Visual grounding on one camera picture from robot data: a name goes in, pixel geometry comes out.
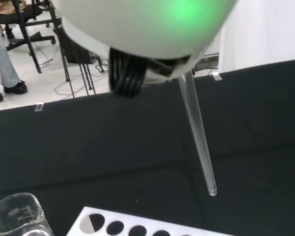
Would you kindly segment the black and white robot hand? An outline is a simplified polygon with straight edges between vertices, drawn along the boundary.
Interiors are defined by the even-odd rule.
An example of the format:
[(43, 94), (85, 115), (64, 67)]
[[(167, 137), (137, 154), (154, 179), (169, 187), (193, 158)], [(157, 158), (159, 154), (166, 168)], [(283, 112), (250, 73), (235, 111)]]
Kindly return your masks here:
[(113, 94), (135, 97), (146, 78), (189, 72), (236, 5), (234, 0), (55, 0), (79, 46), (105, 58)]

